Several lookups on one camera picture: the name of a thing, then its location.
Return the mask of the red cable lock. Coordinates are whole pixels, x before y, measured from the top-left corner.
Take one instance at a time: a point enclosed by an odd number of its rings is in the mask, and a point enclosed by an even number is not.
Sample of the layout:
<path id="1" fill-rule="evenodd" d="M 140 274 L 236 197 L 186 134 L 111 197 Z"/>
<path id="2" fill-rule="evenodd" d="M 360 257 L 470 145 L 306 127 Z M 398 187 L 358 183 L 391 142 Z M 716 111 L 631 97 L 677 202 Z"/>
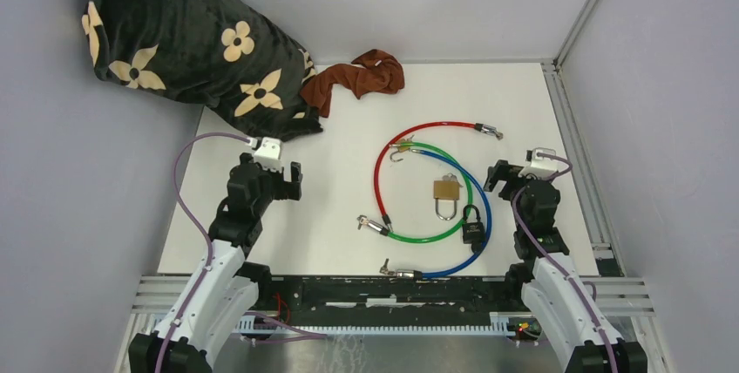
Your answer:
<path id="1" fill-rule="evenodd" d="M 497 129 L 496 127 L 492 125 L 487 125 L 484 123 L 470 123 L 470 122 L 461 122 L 461 121 L 433 121 L 428 123 L 423 123 L 420 125 L 414 125 L 411 128 L 408 128 L 402 132 L 400 132 L 398 135 L 396 135 L 394 138 L 392 138 L 381 150 L 381 152 L 378 154 L 376 158 L 376 162 L 373 169 L 373 191 L 376 199 L 376 204 L 379 210 L 381 211 L 382 216 L 382 223 L 376 222 L 374 220 L 368 219 L 364 215 L 360 215 L 358 217 L 358 228 L 368 228 L 372 230 L 374 233 L 379 234 L 383 237 L 388 237 L 388 228 L 386 223 L 389 222 L 390 228 L 391 228 L 391 219 L 389 215 L 387 214 L 383 199 L 381 195 L 381 189 L 380 189 L 380 171 L 382 167 L 383 160 L 385 156 L 387 155 L 388 151 L 391 149 L 390 145 L 394 142 L 396 142 L 400 138 L 408 138 L 410 136 L 414 136 L 416 132 L 421 131 L 423 129 L 427 128 L 433 128 L 433 127 L 462 127 L 474 130 L 476 132 L 481 132 L 487 135 L 494 136 L 497 140 L 501 140 L 504 138 L 504 134 Z"/>

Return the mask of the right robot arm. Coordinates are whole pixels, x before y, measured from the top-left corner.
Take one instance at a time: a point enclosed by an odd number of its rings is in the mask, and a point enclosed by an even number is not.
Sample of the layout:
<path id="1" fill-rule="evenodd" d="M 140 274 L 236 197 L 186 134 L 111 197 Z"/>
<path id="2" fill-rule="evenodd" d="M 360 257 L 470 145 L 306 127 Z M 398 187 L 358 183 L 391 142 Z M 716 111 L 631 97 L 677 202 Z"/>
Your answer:
<path id="1" fill-rule="evenodd" d="M 547 153 L 541 166 L 501 159 L 488 169 L 484 189 L 503 186 L 499 197 L 511 205 L 520 259 L 505 275 L 505 303 L 533 313 L 564 372 L 646 372 L 646 351 L 597 307 L 555 226 L 561 194 L 553 181 L 561 160 Z"/>

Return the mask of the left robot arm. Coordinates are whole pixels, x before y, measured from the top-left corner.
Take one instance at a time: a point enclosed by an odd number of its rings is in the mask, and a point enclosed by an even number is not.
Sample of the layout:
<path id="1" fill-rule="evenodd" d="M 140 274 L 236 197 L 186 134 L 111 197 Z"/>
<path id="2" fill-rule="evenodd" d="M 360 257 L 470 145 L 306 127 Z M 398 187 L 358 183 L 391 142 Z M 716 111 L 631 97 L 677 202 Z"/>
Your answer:
<path id="1" fill-rule="evenodd" d="M 300 163 L 272 171 L 247 153 L 240 156 L 197 271 L 153 331 L 132 339 L 127 350 L 132 372 L 214 371 L 239 320 L 251 308 L 266 308 L 275 295 L 269 267 L 247 261 L 262 232 L 262 216 L 276 200 L 301 197 Z"/>

